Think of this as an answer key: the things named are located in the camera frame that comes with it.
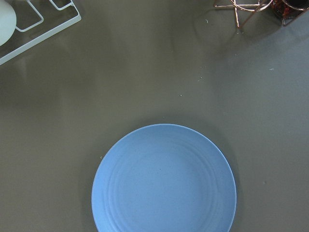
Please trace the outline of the blue round plate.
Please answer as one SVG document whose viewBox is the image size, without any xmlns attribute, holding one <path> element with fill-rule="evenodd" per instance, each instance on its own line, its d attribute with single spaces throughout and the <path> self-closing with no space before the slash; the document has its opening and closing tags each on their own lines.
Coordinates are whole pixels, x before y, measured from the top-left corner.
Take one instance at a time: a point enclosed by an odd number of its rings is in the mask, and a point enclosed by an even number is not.
<svg viewBox="0 0 309 232">
<path fill-rule="evenodd" d="M 212 141 L 184 126 L 155 124 L 106 153 L 91 204 L 99 232 L 228 232 L 237 192 Z"/>
</svg>

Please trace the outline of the dark tea bottle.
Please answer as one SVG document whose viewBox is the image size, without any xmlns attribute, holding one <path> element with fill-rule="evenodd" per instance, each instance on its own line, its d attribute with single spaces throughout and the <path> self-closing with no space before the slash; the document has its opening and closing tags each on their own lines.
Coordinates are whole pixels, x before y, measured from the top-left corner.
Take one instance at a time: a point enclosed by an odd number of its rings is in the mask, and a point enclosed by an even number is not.
<svg viewBox="0 0 309 232">
<path fill-rule="evenodd" d="M 271 4 L 274 14 L 281 19 L 296 17 L 308 7 L 308 0 L 274 0 Z"/>
</svg>

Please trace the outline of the pale green bowl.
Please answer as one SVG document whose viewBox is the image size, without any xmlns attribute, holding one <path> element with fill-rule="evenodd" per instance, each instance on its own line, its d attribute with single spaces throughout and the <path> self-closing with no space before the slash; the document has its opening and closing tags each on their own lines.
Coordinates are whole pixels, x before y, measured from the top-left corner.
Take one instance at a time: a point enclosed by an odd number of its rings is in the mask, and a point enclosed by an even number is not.
<svg viewBox="0 0 309 232">
<path fill-rule="evenodd" d="M 4 45 L 13 35 L 16 27 L 16 13 L 5 0 L 0 1 L 0 45 Z"/>
</svg>

